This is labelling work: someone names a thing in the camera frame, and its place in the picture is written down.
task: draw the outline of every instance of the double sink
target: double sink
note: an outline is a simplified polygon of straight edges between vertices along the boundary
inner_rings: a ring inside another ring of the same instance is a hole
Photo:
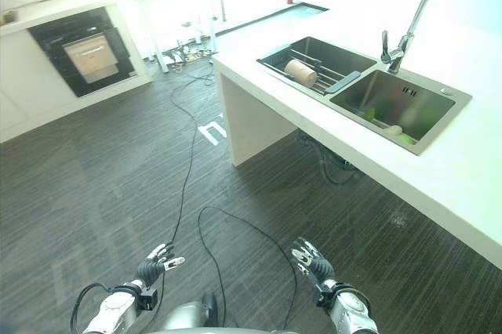
[[[284,72],[291,60],[317,73],[312,87]],[[284,83],[417,155],[471,99],[411,71],[390,74],[373,58],[312,37],[277,48],[257,61]]]

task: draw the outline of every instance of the built-in oven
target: built-in oven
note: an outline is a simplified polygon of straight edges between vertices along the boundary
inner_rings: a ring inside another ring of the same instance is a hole
[[[136,75],[104,7],[29,29],[76,96]]]

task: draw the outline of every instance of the faucet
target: faucet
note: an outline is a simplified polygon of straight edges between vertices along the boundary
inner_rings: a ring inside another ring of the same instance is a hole
[[[415,16],[413,17],[413,21],[411,22],[408,31],[405,35],[401,37],[401,41],[396,49],[388,50],[388,32],[382,32],[382,55],[380,59],[384,64],[390,64],[387,71],[392,74],[397,74],[399,72],[399,68],[401,67],[402,58],[405,56],[406,51],[411,44],[411,41],[415,37],[415,29],[417,28],[418,21],[422,17],[422,12],[429,0],[421,0],[418,8],[415,12]]]

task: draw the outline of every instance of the kitchen counter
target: kitchen counter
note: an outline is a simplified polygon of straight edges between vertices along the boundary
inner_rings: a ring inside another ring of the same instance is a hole
[[[472,95],[416,156],[268,74],[256,58],[313,36],[378,58],[381,24],[334,11],[215,56],[231,160],[239,165],[300,128],[502,269],[502,34],[424,17],[402,68]],[[398,40],[400,35],[392,35]]]
[[[17,9],[17,20],[1,26],[0,36],[115,2],[115,0],[46,0],[32,3]]]
[[[27,29],[99,7],[118,29],[136,75],[77,97]],[[118,0],[48,0],[19,8],[18,15],[0,27],[0,142],[151,81]]]

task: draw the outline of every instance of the robotic arm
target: robotic arm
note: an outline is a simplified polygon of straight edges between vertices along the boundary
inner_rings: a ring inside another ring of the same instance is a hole
[[[298,238],[291,254],[314,286],[315,304],[326,309],[338,334],[378,334],[368,298],[352,285],[335,281],[333,266],[310,242]]]
[[[115,334],[126,332],[142,310],[157,305],[157,290],[151,286],[168,270],[181,265],[185,258],[173,258],[174,245],[160,244],[138,266],[134,280],[111,289],[112,294],[100,306],[83,334]]]

